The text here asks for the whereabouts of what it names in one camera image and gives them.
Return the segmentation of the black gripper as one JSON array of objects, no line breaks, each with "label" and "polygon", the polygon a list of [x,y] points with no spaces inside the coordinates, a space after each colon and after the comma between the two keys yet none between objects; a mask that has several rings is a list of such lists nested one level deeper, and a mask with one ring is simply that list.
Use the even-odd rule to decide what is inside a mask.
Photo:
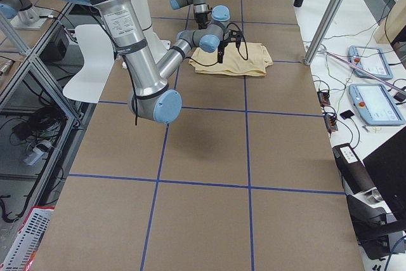
[{"label": "black gripper", "polygon": [[195,22],[197,23],[199,29],[206,29],[209,25],[209,13],[195,13]]},{"label": "black gripper", "polygon": [[230,36],[229,31],[226,31],[223,33],[223,37],[221,38],[220,45],[217,48],[217,62],[218,63],[223,63],[224,49],[229,43],[229,36]]}]

